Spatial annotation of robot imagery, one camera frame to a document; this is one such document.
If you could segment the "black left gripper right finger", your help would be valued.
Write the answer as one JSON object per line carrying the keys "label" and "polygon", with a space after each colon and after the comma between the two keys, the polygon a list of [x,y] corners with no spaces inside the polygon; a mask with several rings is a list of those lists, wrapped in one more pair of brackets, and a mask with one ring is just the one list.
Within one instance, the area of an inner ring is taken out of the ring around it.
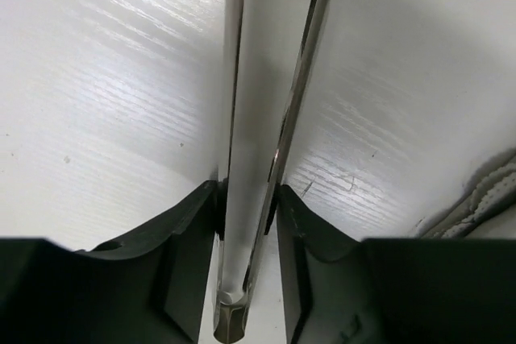
{"label": "black left gripper right finger", "polygon": [[287,342],[514,342],[514,241],[356,241],[288,185],[274,201]]}

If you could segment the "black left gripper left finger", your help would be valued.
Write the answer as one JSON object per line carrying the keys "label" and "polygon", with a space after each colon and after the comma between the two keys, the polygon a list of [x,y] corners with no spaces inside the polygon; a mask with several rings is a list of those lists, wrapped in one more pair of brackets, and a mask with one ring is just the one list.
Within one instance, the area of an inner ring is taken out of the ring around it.
{"label": "black left gripper left finger", "polygon": [[1,241],[4,343],[195,343],[217,222],[218,185],[91,251]]}

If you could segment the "silver metal tongs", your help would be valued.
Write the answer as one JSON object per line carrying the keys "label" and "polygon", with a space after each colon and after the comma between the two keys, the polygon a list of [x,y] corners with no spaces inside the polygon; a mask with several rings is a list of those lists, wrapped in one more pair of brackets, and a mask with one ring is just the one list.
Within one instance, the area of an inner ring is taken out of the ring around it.
{"label": "silver metal tongs", "polygon": [[214,338],[246,334],[329,0],[226,0]]}

